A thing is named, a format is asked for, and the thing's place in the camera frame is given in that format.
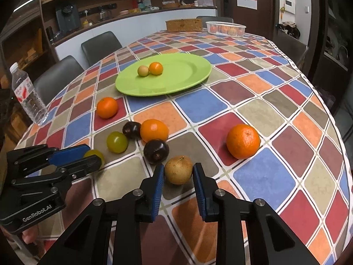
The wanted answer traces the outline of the dark chair right side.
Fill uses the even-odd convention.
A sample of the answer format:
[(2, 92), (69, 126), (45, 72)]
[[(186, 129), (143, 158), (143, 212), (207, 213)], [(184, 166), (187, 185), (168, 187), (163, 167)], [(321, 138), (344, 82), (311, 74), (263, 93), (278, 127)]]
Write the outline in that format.
[(277, 34), (274, 35), (273, 42), (296, 64), (298, 69), (302, 69), (306, 53), (309, 50), (307, 45), (280, 29), (277, 29)]

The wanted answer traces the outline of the woven brown box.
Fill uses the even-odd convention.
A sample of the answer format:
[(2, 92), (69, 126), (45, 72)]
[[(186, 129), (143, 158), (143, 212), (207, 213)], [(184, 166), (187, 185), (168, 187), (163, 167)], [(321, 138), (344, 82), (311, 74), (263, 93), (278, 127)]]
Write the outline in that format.
[(168, 32), (202, 32), (201, 19), (177, 19), (166, 21)]

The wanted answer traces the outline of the dark chair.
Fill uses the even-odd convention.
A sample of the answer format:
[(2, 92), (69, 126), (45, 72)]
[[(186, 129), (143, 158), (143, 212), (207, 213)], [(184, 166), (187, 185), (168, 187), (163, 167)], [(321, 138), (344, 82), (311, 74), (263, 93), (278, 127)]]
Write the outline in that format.
[(121, 43), (111, 31), (97, 35), (81, 44), (89, 66), (122, 48)]
[(306, 53), (309, 50), (307, 45), (280, 29), (277, 29), (277, 34), (274, 35), (273, 42), (296, 64), (298, 69), (302, 69)]
[(72, 56), (53, 65), (34, 82), (34, 87), (39, 97), (48, 105), (72, 80), (77, 78), (84, 69)]

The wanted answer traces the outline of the clear water bottle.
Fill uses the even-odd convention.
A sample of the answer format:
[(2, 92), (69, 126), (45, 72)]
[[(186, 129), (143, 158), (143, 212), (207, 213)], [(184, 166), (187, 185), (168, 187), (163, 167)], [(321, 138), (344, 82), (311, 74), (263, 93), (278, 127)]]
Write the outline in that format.
[(29, 118), (37, 125), (42, 125), (49, 112), (37, 93), (28, 73), (19, 68), (17, 62), (9, 68), (12, 75), (11, 87)]

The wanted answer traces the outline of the brown door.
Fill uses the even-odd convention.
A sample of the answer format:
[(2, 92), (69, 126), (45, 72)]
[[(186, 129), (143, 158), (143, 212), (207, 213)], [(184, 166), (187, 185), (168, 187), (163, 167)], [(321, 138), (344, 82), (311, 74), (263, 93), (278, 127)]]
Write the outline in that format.
[(219, 0), (218, 14), (244, 25), (247, 33), (272, 40), (278, 23), (279, 0)]

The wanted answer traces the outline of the clear plastic basket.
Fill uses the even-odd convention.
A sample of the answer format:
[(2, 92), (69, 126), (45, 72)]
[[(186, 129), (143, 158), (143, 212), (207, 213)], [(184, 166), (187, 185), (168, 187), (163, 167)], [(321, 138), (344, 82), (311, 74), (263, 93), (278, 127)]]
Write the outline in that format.
[(206, 25), (209, 34), (219, 36), (242, 37), (246, 30), (244, 25), (229, 22), (206, 22)]

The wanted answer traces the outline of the tan longan fruit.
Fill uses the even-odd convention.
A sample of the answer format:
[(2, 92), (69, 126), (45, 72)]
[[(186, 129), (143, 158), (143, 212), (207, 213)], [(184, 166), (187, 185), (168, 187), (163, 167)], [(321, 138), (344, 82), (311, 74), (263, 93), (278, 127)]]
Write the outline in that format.
[(145, 66), (145, 65), (141, 65), (138, 70), (137, 73), (139, 76), (141, 77), (146, 77), (150, 74), (150, 70), (149, 67)]

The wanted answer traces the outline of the mandarin near plate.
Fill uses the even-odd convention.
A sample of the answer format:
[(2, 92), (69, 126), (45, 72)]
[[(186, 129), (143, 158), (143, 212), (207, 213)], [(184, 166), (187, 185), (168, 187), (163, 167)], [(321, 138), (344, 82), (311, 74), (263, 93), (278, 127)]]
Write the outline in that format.
[(118, 103), (114, 98), (102, 98), (96, 107), (96, 114), (103, 119), (109, 119), (118, 112)]

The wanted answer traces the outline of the green tomato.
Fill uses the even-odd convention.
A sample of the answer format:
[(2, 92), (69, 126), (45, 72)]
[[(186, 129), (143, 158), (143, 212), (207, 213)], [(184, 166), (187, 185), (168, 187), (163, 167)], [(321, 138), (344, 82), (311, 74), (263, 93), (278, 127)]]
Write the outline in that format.
[(89, 156), (93, 156), (96, 155), (101, 159), (101, 168), (104, 167), (105, 165), (105, 157), (103, 156), (103, 154), (99, 151), (99, 150), (88, 150), (83, 157), (89, 157)]
[(128, 148), (128, 138), (121, 132), (111, 132), (107, 137), (107, 148), (112, 153), (123, 153)]

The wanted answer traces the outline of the checkered tablecloth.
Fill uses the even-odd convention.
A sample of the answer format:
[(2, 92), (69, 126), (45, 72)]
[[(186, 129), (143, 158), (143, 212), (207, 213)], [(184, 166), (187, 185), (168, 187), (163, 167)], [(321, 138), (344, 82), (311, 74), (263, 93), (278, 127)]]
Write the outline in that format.
[[(115, 88), (121, 66), (180, 52), (210, 62), (201, 85), (151, 98)], [(106, 97), (119, 107), (109, 119), (96, 114)], [(200, 162), (207, 176), (238, 198), (267, 201), (320, 264), (333, 264), (352, 237), (352, 175), (334, 118), (294, 63), (264, 38), (157, 32), (84, 71), (48, 108), (46, 123), (31, 126), (20, 146), (87, 144), (103, 154), (105, 167), (72, 184), (66, 207), (40, 223), (38, 243), (45, 250), (94, 198), (119, 199), (153, 173), (143, 142), (130, 141), (120, 154), (106, 144), (126, 122), (149, 119), (167, 125), (170, 156)], [(261, 141), (255, 155), (242, 160), (225, 144), (239, 124), (255, 128)]]

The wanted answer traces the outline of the small orange kumquat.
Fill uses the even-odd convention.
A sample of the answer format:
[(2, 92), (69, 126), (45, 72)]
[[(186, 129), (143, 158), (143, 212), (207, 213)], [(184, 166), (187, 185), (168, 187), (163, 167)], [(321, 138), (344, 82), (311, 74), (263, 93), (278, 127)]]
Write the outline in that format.
[(163, 73), (163, 65), (159, 62), (153, 62), (149, 65), (149, 71), (152, 75), (161, 75)]

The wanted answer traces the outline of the orange fruit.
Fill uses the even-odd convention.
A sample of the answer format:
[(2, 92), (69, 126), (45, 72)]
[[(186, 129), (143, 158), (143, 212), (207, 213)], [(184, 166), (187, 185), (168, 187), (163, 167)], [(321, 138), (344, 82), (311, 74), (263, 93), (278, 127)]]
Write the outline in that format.
[(169, 137), (169, 129), (162, 121), (149, 119), (142, 123), (140, 136), (144, 142), (149, 142), (155, 139), (166, 141)]

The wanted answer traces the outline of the black coffee machine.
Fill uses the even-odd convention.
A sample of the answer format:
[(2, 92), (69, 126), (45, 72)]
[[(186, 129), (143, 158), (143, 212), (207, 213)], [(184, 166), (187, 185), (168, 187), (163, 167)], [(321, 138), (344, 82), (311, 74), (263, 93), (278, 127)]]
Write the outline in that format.
[(59, 31), (68, 34), (81, 27), (80, 16), (75, 4), (68, 4), (56, 9)]

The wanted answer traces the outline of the dark plum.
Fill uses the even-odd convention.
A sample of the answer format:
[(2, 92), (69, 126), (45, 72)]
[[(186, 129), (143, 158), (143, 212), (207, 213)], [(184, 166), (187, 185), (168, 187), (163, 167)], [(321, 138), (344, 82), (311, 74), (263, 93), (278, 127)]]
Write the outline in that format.
[(141, 124), (135, 121), (128, 121), (122, 129), (123, 134), (129, 139), (140, 139)]
[(144, 157), (152, 165), (161, 163), (168, 155), (169, 145), (161, 139), (150, 140), (144, 147)]

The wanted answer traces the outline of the mandarin right side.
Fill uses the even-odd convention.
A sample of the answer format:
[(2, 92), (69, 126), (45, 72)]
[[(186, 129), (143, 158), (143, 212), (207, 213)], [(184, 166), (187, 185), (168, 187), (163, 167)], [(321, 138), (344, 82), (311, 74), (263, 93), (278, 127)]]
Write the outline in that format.
[(261, 141), (255, 128), (239, 124), (229, 130), (225, 144), (234, 158), (242, 160), (255, 155), (260, 148)]

